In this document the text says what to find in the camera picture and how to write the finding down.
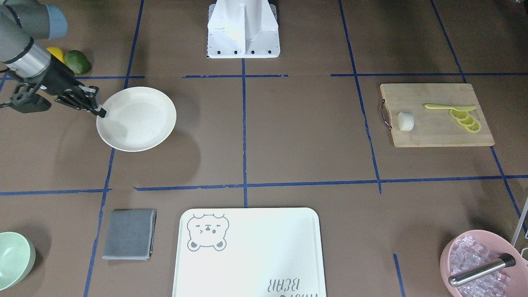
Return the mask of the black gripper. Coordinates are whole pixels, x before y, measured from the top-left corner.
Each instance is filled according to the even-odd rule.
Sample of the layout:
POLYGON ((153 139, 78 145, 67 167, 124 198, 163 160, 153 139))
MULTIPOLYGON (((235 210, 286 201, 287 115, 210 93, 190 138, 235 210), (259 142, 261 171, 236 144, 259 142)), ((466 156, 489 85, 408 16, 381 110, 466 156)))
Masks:
POLYGON ((100 105, 99 88, 85 86, 77 81, 73 71, 57 58, 51 58, 49 65, 39 75, 41 86, 55 96, 55 101, 77 110, 85 110, 104 118, 107 111, 100 105))

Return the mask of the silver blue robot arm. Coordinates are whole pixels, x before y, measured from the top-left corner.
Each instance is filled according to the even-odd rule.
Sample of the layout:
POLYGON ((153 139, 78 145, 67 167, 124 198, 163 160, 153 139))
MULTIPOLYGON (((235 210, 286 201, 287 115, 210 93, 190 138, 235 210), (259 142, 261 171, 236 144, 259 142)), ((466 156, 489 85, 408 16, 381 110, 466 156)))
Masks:
POLYGON ((47 111, 51 103, 38 93, 44 90, 57 103, 106 116, 98 87, 77 81, 74 72, 38 42, 62 38, 67 32, 68 22, 57 6, 37 0, 2 0, 0 59, 7 75, 17 81, 2 108, 19 113, 47 111))

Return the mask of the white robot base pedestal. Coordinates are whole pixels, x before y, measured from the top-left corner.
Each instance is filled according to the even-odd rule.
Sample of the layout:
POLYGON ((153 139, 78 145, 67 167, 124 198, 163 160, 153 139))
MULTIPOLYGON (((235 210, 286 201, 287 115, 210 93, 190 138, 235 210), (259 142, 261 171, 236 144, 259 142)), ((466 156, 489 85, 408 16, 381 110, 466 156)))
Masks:
POLYGON ((280 56, 277 8, 267 0, 217 0, 209 6, 207 29, 208 58, 280 56))

